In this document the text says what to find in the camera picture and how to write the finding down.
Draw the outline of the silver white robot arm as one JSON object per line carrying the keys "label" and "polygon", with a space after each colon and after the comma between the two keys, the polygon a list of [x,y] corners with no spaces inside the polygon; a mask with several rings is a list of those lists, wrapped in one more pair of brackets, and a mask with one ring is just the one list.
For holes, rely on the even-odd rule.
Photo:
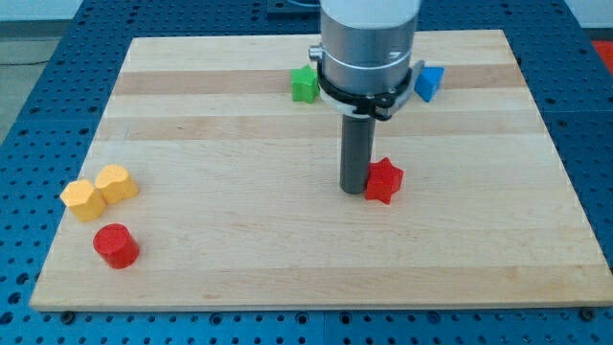
{"label": "silver white robot arm", "polygon": [[410,99],[420,0],[321,0],[321,42],[309,48],[322,99],[357,119],[388,121]]}

